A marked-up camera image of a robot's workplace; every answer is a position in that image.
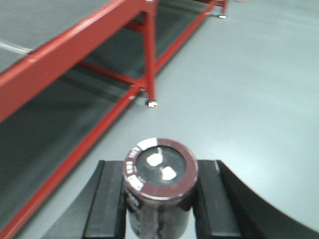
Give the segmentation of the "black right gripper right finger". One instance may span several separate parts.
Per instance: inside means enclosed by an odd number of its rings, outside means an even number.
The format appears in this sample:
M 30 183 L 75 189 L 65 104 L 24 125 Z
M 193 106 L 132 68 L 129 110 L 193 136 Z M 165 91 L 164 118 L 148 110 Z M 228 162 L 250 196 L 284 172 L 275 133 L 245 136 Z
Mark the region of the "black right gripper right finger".
M 199 160 L 193 206 L 198 239 L 317 239 L 244 184 L 221 160 Z

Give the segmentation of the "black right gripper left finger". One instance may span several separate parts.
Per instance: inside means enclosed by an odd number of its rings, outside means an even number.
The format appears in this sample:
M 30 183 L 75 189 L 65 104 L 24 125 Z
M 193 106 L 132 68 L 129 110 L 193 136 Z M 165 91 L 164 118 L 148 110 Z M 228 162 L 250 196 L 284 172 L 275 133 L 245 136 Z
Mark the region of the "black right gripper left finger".
M 44 238 L 123 239 L 125 233 L 122 162 L 101 160 L 83 190 Z

